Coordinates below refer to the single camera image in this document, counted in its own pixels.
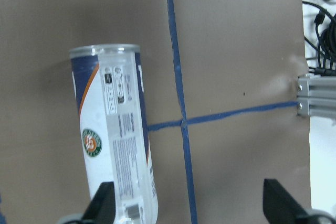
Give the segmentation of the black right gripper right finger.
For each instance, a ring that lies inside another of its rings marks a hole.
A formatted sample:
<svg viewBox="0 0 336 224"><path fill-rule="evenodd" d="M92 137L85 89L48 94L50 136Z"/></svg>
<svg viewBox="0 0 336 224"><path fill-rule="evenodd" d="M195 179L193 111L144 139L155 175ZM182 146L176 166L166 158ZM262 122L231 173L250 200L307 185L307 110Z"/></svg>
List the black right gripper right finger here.
<svg viewBox="0 0 336 224"><path fill-rule="evenodd" d="M308 223L305 209L276 179L264 179L263 213L268 223Z"/></svg>

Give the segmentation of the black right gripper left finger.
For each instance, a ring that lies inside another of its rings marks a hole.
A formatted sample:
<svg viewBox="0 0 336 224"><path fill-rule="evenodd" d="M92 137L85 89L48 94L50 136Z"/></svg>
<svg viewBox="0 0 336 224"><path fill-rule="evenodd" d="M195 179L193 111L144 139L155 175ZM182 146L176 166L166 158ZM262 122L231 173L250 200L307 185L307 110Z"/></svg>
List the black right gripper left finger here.
<svg viewBox="0 0 336 224"><path fill-rule="evenodd" d="M81 217L81 223L114 223L115 191L113 182L100 184L89 206Z"/></svg>

